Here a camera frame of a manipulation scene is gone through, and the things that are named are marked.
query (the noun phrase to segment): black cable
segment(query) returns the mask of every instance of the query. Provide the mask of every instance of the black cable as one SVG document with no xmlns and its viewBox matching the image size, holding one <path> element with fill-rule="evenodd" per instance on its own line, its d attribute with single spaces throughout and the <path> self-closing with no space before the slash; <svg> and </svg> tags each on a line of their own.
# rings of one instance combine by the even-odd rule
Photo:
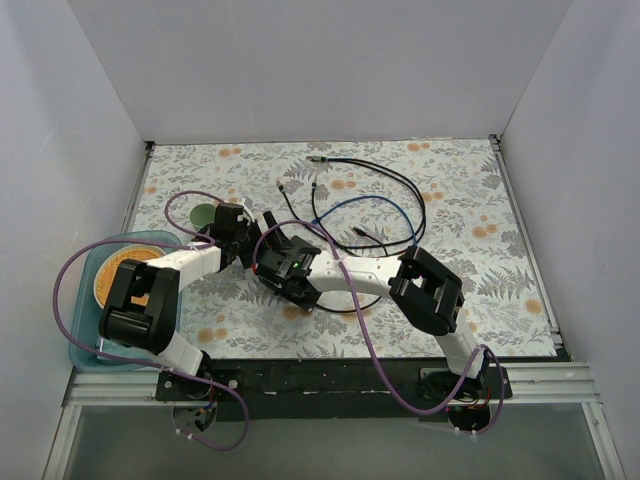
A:
<svg viewBox="0 0 640 480">
<path fill-rule="evenodd" d="M 401 173 L 396 172 L 395 170 L 392 170 L 390 168 L 387 168 L 383 165 L 377 165 L 373 162 L 369 162 L 367 160 L 361 160 L 361 159 L 357 159 L 357 158 L 327 158 L 327 157 L 317 157 L 317 156 L 312 156 L 312 157 L 307 157 L 308 160 L 312 161 L 312 162 L 335 162 L 335 163 L 345 163 L 345 164 L 350 164 L 350 165 L 357 165 L 360 167 L 364 167 L 367 168 L 369 170 L 375 171 L 377 173 L 380 173 L 386 177 L 392 178 L 393 180 L 396 180 L 398 183 L 401 183 L 402 185 L 404 185 L 405 187 L 407 187 L 411 193 L 413 194 L 413 196 L 416 198 L 416 200 L 418 201 L 418 204 L 420 205 L 420 210 L 422 213 L 422 218 L 420 220 L 420 224 L 418 225 L 418 228 L 416 229 L 416 238 L 418 240 L 418 242 L 422 239 L 422 237 L 424 236 L 424 233 L 426 231 L 426 225 L 427 225 L 427 216 L 426 216 L 426 206 L 424 203 L 424 199 L 422 198 L 422 195 L 420 195 L 420 190 L 418 189 L 418 187 L 416 186 L 415 183 L 413 183 L 413 181 L 411 181 L 409 178 L 407 178 L 406 176 L 402 175 Z M 314 195 L 314 191 L 312 190 L 312 206 L 313 206 L 313 195 Z M 409 241 L 413 240 L 413 237 L 408 237 L 404 240 L 398 240 L 395 242 L 389 242 L 389 243 L 385 243 L 384 245 L 386 247 L 393 247 L 396 245 L 402 245 L 403 243 L 407 243 Z M 342 244 L 340 244 L 339 242 L 336 242 L 336 246 L 340 247 Z M 349 246 L 349 248 L 351 248 L 352 250 L 364 250 L 366 248 L 369 247 L 360 247 L 360 246 Z"/>
<path fill-rule="evenodd" d="M 278 180 L 276 182 L 276 185 L 278 186 L 278 190 L 280 190 L 280 193 L 282 194 L 282 196 L 284 197 L 284 201 L 287 202 L 287 207 L 289 207 L 289 211 L 291 212 L 291 215 L 293 215 L 293 218 L 295 218 L 296 220 L 302 221 L 300 219 L 300 217 L 298 216 L 298 214 L 295 212 L 295 210 L 293 209 L 293 205 L 291 205 L 291 201 L 289 200 L 289 196 L 287 195 L 287 192 L 284 191 L 284 185 L 282 185 L 282 183 L 280 182 L 280 180 Z M 307 230 L 308 232 L 314 234 L 316 237 L 318 237 L 320 240 L 322 240 L 323 242 L 326 242 L 327 239 L 322 236 L 320 233 L 318 233 L 316 230 L 314 230 L 313 228 L 308 227 L 305 224 L 302 224 L 302 226 L 304 227 L 305 230 Z M 342 246 L 339 247 L 340 250 L 348 253 L 349 255 L 353 255 L 354 257 L 359 257 L 360 255 L 358 255 L 355 252 L 352 252 L 351 250 L 349 250 L 349 248 L 347 246 Z"/>
<path fill-rule="evenodd" d="M 355 158 L 326 158 L 326 157 L 307 157 L 307 159 L 309 159 L 309 160 L 311 160 L 313 162 L 336 162 L 336 163 L 346 163 L 346 164 L 361 166 L 361 167 L 367 168 L 369 170 L 375 171 L 377 173 L 380 173 L 380 174 L 382 174 L 382 175 L 384 175 L 386 177 L 389 177 L 389 178 L 397 181 L 398 183 L 404 185 L 405 187 L 407 187 L 411 191 L 413 196 L 416 198 L 416 200 L 418 201 L 418 204 L 420 206 L 420 212 L 422 214 L 422 217 L 421 217 L 421 220 L 420 220 L 420 224 L 418 225 L 418 229 L 416 230 L 416 241 L 419 242 L 422 239 L 422 237 L 424 236 L 424 233 L 426 231 L 426 224 L 427 224 L 426 206 L 425 206 L 425 203 L 424 203 L 424 199 L 422 198 L 422 195 L 420 195 L 420 190 L 418 190 L 418 187 L 416 186 L 416 184 L 413 183 L 409 178 L 405 177 L 401 173 L 398 173 L 398 172 L 396 172 L 394 170 L 391 170 L 390 168 L 384 167 L 382 165 L 376 165 L 375 163 L 368 162 L 367 160 L 360 160 L 360 159 L 355 159 Z M 351 250 L 364 250 L 366 248 L 370 248 L 370 247 L 367 247 L 367 246 L 357 246 L 357 245 L 349 245 L 349 246 L 347 246 L 347 245 L 344 245 L 344 244 L 340 243 L 333 236 L 331 236 L 331 234 L 327 231 L 327 229 L 322 225 L 322 222 L 320 220 L 320 216 L 318 215 L 318 212 L 316 211 L 316 208 L 315 208 L 315 190 L 316 190 L 316 181 L 314 180 L 314 183 L 313 183 L 313 185 L 311 187 L 311 208 L 313 210 L 314 220 L 320 227 L 322 227 L 322 229 L 327 233 L 327 235 L 329 237 L 331 237 L 331 239 L 335 243 L 336 247 L 340 248 L 341 250 L 344 250 L 345 248 L 349 248 Z M 413 237 L 409 237 L 409 238 L 404 239 L 404 240 L 398 240 L 398 241 L 395 241 L 395 242 L 384 243 L 383 245 L 385 247 L 393 247 L 393 246 L 396 246 L 396 245 L 402 245 L 403 243 L 406 243 L 406 242 L 411 241 L 411 240 L 413 240 Z M 398 255 L 398 254 L 404 253 L 405 251 L 406 251 L 406 248 L 401 250 L 400 252 L 393 253 L 392 255 Z"/>
<path fill-rule="evenodd" d="M 361 237 L 367 237 L 370 240 L 373 240 L 375 243 L 380 245 L 380 248 L 382 248 L 382 250 L 384 250 L 385 256 L 389 256 L 389 252 L 387 251 L 386 247 L 384 246 L 384 244 L 379 239 L 377 239 L 376 237 L 374 237 L 370 233 L 367 233 L 367 232 L 365 232 L 364 230 L 362 230 L 361 228 L 358 228 L 358 227 L 353 227 L 353 231 L 356 232 L 356 234 L 360 235 Z M 361 310 L 366 310 L 367 308 L 373 307 L 380 300 L 382 300 L 382 297 L 376 298 L 370 304 L 365 305 L 364 307 L 361 307 Z M 352 309 L 349 309 L 349 310 L 334 310 L 333 308 L 324 307 L 322 305 L 318 305 L 317 303 L 316 303 L 316 307 L 318 307 L 320 310 L 324 310 L 325 312 L 329 312 L 329 313 L 355 313 L 356 312 L 355 308 L 352 308 Z"/>
</svg>

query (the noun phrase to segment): leaf pattern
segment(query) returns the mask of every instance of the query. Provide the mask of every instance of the leaf pattern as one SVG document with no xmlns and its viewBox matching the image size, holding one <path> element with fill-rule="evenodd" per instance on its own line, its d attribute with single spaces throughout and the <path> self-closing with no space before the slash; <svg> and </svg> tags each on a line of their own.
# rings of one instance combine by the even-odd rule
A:
<svg viewBox="0 0 640 480">
<path fill-rule="evenodd" d="M 502 356 L 555 355 L 526 247 L 487 140 L 156 146 L 134 229 L 172 231 L 186 243 L 189 236 L 168 225 L 163 208 L 171 195 L 187 189 L 231 201 L 245 198 L 256 215 L 271 209 L 278 220 L 289 219 L 276 180 L 298 215 L 309 219 L 316 175 L 320 213 L 359 195 L 383 195 L 398 203 L 417 228 L 420 211 L 402 185 L 349 165 L 312 163 L 307 155 L 365 158 L 410 177 L 427 210 L 420 245 L 462 279 L 464 308 L 478 340 Z M 189 211 L 203 201 L 196 195 L 180 199 L 172 208 L 173 218 L 189 225 Z M 404 218 L 379 200 L 350 204 L 323 224 L 345 244 L 371 243 L 355 235 L 353 226 L 383 241 L 409 236 Z M 323 247 L 300 227 L 287 226 L 285 232 Z M 365 295 L 364 301 L 372 298 Z M 352 307 L 348 293 L 323 294 L 321 303 Z M 365 313 L 381 357 L 442 355 L 435 338 L 414 329 L 391 300 Z M 185 289 L 180 329 L 213 358 L 369 356 L 355 315 L 303 312 L 274 296 L 239 263 Z"/>
</svg>

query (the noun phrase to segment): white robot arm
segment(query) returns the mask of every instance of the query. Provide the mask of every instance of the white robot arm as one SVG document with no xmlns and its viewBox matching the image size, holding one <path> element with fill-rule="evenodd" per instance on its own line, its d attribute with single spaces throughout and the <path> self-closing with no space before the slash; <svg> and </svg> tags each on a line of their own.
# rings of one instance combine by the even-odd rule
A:
<svg viewBox="0 0 640 480">
<path fill-rule="evenodd" d="M 100 320 L 100 334 L 146 350 L 168 368 L 196 375 L 206 354 L 175 329 L 178 293 L 224 269 L 237 256 L 248 267 L 247 258 L 260 236 L 256 222 L 247 224 L 235 213 L 227 218 L 245 228 L 233 223 L 234 236 L 217 242 L 219 246 L 192 243 L 191 250 L 159 259 L 122 262 Z M 299 237 L 289 239 L 279 229 L 265 243 L 256 274 L 262 283 L 299 307 L 313 309 L 323 292 L 350 291 L 338 260 L 328 252 Z M 409 247 L 399 257 L 348 257 L 342 261 L 358 292 L 392 299 L 415 328 L 435 336 L 451 372 L 463 373 L 478 344 L 461 308 L 462 283 L 456 275 L 419 247 Z M 132 296 L 143 295 L 149 296 L 146 307 L 131 302 Z M 483 357 L 477 356 L 466 376 L 476 379 L 485 367 Z"/>
</svg>

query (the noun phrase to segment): purple cable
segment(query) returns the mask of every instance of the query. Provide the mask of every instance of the purple cable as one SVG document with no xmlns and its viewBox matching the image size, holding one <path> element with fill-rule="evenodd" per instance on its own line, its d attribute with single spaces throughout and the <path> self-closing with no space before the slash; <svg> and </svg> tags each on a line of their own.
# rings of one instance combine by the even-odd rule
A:
<svg viewBox="0 0 640 480">
<path fill-rule="evenodd" d="M 167 200 L 167 203 L 165 203 L 165 205 L 164 205 L 164 216 L 166 217 L 167 222 L 169 222 L 172 227 L 177 228 L 178 230 L 180 230 L 183 233 L 188 233 L 189 235 L 193 235 L 195 237 L 203 238 L 203 239 L 205 239 L 207 241 L 207 243 L 213 244 L 215 242 L 215 240 L 213 238 L 211 238 L 209 235 L 205 235 L 204 233 L 198 233 L 196 231 L 189 230 L 188 228 L 185 228 L 182 225 L 178 224 L 175 220 L 173 220 L 171 218 L 171 215 L 169 215 L 169 207 L 171 207 L 171 204 L 173 202 L 175 202 L 178 198 L 184 197 L 184 196 L 189 195 L 189 194 L 202 195 L 203 197 L 208 197 L 208 198 L 211 198 L 213 200 L 216 200 L 219 203 L 224 201 L 221 198 L 216 197 L 215 195 L 211 195 L 210 193 L 207 193 L 207 192 L 201 192 L 200 190 L 185 190 L 183 192 L 176 193 L 169 200 Z"/>
<path fill-rule="evenodd" d="M 353 280 L 351 279 L 351 276 L 349 275 L 349 271 L 347 270 L 345 265 L 342 263 L 342 261 L 338 257 L 338 252 L 337 252 L 337 250 L 335 248 L 335 245 L 334 245 L 333 241 L 324 232 L 324 230 L 322 230 L 320 227 L 318 227 L 315 224 L 312 224 L 312 223 L 309 223 L 309 222 L 305 222 L 303 220 L 286 220 L 284 222 L 280 222 L 280 223 L 274 225 L 273 227 L 269 228 L 258 239 L 258 242 L 256 243 L 256 246 L 255 246 L 255 248 L 253 250 L 253 261 L 252 261 L 252 264 L 254 266 L 254 269 L 255 269 L 255 267 L 257 265 L 256 260 L 257 260 L 257 257 L 258 257 L 258 248 L 260 247 L 262 242 L 264 242 L 264 240 L 267 237 L 267 235 L 269 235 L 272 231 L 274 231 L 278 227 L 281 227 L 283 225 L 289 225 L 289 224 L 292 224 L 292 223 L 297 223 L 297 224 L 301 224 L 301 225 L 305 225 L 307 227 L 313 228 L 314 230 L 316 230 L 320 234 L 322 234 L 325 237 L 325 239 L 327 240 L 327 243 L 329 244 L 331 252 L 333 253 L 334 258 L 336 260 L 338 260 L 338 265 L 340 266 L 340 269 L 342 270 L 342 273 L 343 273 L 344 278 L 345 278 L 345 280 L 347 282 L 347 285 L 349 286 L 349 290 L 351 291 L 351 297 L 353 298 L 353 304 L 354 304 L 355 309 L 356 309 L 356 315 L 358 316 L 358 322 L 360 323 L 360 329 L 362 330 L 362 336 L 364 337 L 364 341 L 365 341 L 365 343 L 367 345 L 367 349 L 369 350 L 369 355 L 371 356 L 371 361 L 373 362 L 373 366 L 374 366 L 376 372 L 378 373 L 378 376 L 380 377 L 380 380 L 382 380 L 382 383 L 387 388 L 387 390 L 389 391 L 391 396 L 405 410 L 411 412 L 414 415 L 423 416 L 423 415 L 433 415 L 434 413 L 437 413 L 440 410 L 442 410 L 443 408 L 445 408 L 447 406 L 447 404 L 453 399 L 453 397 L 456 396 L 456 394 L 460 390 L 460 387 L 462 387 L 462 384 L 464 383 L 464 380 L 465 380 L 467 374 L 469 373 L 469 370 L 471 370 L 471 367 L 473 365 L 473 361 L 475 360 L 476 356 L 480 352 L 480 349 L 484 348 L 489 352 L 489 354 L 491 355 L 492 359 L 496 363 L 496 366 L 498 367 L 498 371 L 500 372 L 500 381 L 501 381 L 500 403 L 498 405 L 498 410 L 496 411 L 496 415 L 494 416 L 494 418 L 489 422 L 489 424 L 487 424 L 486 427 L 484 427 L 482 430 L 478 431 L 477 433 L 484 433 L 489 428 L 491 428 L 495 424 L 495 421 L 500 416 L 500 413 L 502 412 L 502 404 L 504 402 L 504 378 L 503 378 L 503 374 L 502 374 L 502 368 L 500 367 L 500 362 L 498 361 L 498 358 L 493 353 L 493 351 L 489 347 L 487 347 L 486 345 L 480 345 L 480 347 L 476 347 L 473 350 L 473 352 L 471 353 L 471 357 L 469 358 L 469 361 L 465 365 L 464 370 L 460 374 L 460 378 L 458 379 L 458 381 L 456 382 L 455 386 L 453 387 L 453 390 L 451 390 L 449 395 L 439 405 L 436 405 L 433 408 L 429 408 L 429 409 L 423 410 L 423 409 L 416 408 L 413 405 L 409 404 L 404 398 L 402 398 L 400 396 L 400 394 L 393 387 L 393 385 L 391 385 L 391 382 L 387 378 L 387 375 L 384 373 L 384 369 L 382 368 L 382 365 L 380 364 L 380 360 L 378 359 L 378 357 L 376 355 L 375 349 L 373 348 L 373 343 L 371 342 L 371 338 L 369 337 L 369 331 L 367 330 L 367 326 L 366 326 L 365 321 L 364 321 L 364 316 L 362 315 L 362 309 L 360 307 L 360 301 L 358 300 L 358 295 L 357 295 L 357 291 L 355 289 L 355 286 L 353 284 Z"/>
<path fill-rule="evenodd" d="M 189 193 L 193 193 L 193 194 L 199 194 L 199 195 L 204 195 L 206 197 L 210 197 L 213 198 L 214 200 L 218 200 L 221 201 L 219 198 L 210 195 L 206 192 L 199 192 L 196 190 L 189 190 L 186 192 L 180 192 L 174 196 L 172 196 L 169 201 L 167 202 L 167 204 L 165 205 L 165 216 L 167 217 L 167 220 L 169 221 L 169 223 L 171 223 L 174 227 L 178 228 L 179 230 L 188 233 L 188 234 L 195 234 L 199 237 L 202 238 L 206 238 L 209 240 L 209 244 L 213 243 L 213 239 L 207 235 L 203 235 L 203 234 L 198 234 L 197 232 L 193 232 L 191 230 L 188 230 L 186 228 L 183 228 L 179 225 L 177 225 L 169 216 L 169 206 L 171 205 L 171 203 L 177 199 L 178 197 L 181 197 L 183 195 L 187 195 Z M 99 350 L 96 350 L 95 348 L 90 347 L 89 345 L 85 345 L 84 343 L 80 342 L 79 340 L 77 340 L 73 335 L 71 335 L 71 333 L 66 329 L 66 327 L 64 326 L 64 323 L 62 321 L 62 317 L 60 315 L 60 305 L 59 305 L 59 296 L 60 296 L 60 285 L 62 284 L 62 278 L 64 277 L 64 274 L 67 272 L 67 270 L 69 269 L 69 267 L 71 266 L 71 264 L 76 261 L 78 259 L 78 257 L 80 257 L 80 255 L 88 252 L 89 250 L 99 247 L 101 245 L 109 245 L 109 244 L 114 244 L 114 243 L 132 243 L 132 244 L 140 244 L 140 245 L 151 245 L 151 246 L 155 246 L 155 247 L 160 247 L 160 248 L 167 248 L 167 249 L 178 249 L 178 250 L 190 250 L 191 247 L 189 246 L 185 246 L 185 245 L 172 245 L 172 244 L 167 244 L 167 243 L 158 243 L 158 242 L 150 242 L 148 240 L 134 240 L 134 239 L 120 239 L 120 238 L 107 238 L 106 240 L 101 240 L 99 242 L 95 242 L 92 243 L 90 245 L 87 245 L 86 247 L 81 248 L 80 250 L 78 250 L 76 253 L 74 253 L 62 266 L 62 268 L 60 269 L 60 272 L 58 273 L 58 276 L 56 277 L 56 280 L 53 284 L 53 317 L 56 321 L 56 325 L 58 326 L 58 329 L 60 330 L 60 332 L 65 336 L 65 338 L 73 343 L 75 346 L 77 346 L 78 348 L 92 353 L 96 356 L 100 356 L 100 357 L 105 357 L 105 358 L 109 358 L 111 360 L 118 360 L 121 362 L 126 362 L 126 363 L 135 363 L 138 365 L 143 365 L 145 367 L 152 367 L 152 368 L 158 368 L 160 370 L 167 370 L 165 367 L 163 367 L 162 365 L 159 365 L 155 362 L 152 362 L 150 360 L 143 360 L 143 359 L 139 359 L 139 358 L 127 358 L 127 357 L 122 357 L 120 355 L 113 355 L 111 353 L 106 353 L 106 352 L 101 352 Z M 182 378 L 186 378 L 188 380 L 192 380 L 194 382 L 199 382 L 199 383 L 204 383 L 207 385 L 211 385 L 212 387 L 215 388 L 219 388 L 221 390 L 224 390 L 225 392 L 229 393 L 230 395 L 232 395 L 236 400 L 238 400 L 238 402 L 240 403 L 240 406 L 242 407 L 242 412 L 244 414 L 244 428 L 242 430 L 242 433 L 240 434 L 240 436 L 238 437 L 238 439 L 232 443 L 231 445 L 217 445 L 209 440 L 207 440 L 204 437 L 201 437 L 199 435 L 196 434 L 192 434 L 191 432 L 188 432 L 186 430 L 183 429 L 178 429 L 180 431 L 180 433 L 182 433 L 185 436 L 189 436 L 191 435 L 192 438 L 194 438 L 195 440 L 207 445 L 208 447 L 214 449 L 214 450 L 218 450 L 221 452 L 227 452 L 229 450 L 233 450 L 234 448 L 236 448 L 238 445 L 240 445 L 242 443 L 242 441 L 245 439 L 245 437 L 247 436 L 247 432 L 249 430 L 249 408 L 247 407 L 247 404 L 245 403 L 244 399 L 233 389 L 229 388 L 226 385 L 223 385 L 221 383 L 218 382 L 214 382 L 212 380 L 206 380 L 204 378 L 199 378 L 199 377 L 195 377 L 193 375 L 188 375 L 186 373 L 183 372 L 179 372 L 177 370 L 173 370 L 171 373 L 173 373 L 174 375 L 178 375 Z"/>
</svg>

